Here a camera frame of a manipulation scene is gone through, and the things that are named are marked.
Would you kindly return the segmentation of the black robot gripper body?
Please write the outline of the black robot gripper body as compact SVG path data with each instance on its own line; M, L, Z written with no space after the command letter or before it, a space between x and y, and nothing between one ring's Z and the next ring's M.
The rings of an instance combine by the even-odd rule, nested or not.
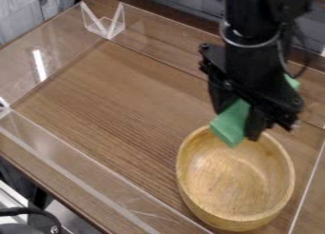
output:
M289 84L286 71L292 42L278 38L265 44L200 45L200 69L208 82L220 83L250 107L257 107L274 125L292 130L304 110L304 99Z

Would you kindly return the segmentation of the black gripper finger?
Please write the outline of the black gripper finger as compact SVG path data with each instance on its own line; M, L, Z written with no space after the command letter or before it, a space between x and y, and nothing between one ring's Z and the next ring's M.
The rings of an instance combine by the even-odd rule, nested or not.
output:
M234 92L220 83L208 82L208 93L214 112L220 114L236 102Z
M257 107L250 107L244 127L245 137L250 141L257 141L262 131L273 125L274 122L266 114Z

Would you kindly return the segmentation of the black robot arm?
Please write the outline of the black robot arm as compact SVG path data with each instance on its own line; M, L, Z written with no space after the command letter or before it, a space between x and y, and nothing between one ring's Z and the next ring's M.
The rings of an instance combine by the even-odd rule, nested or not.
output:
M298 120L302 73L288 70L286 59L292 40L304 38L297 18L310 7L312 0L225 0L225 44L202 43L200 53L217 113L209 129L228 146L256 141L270 127L292 130Z

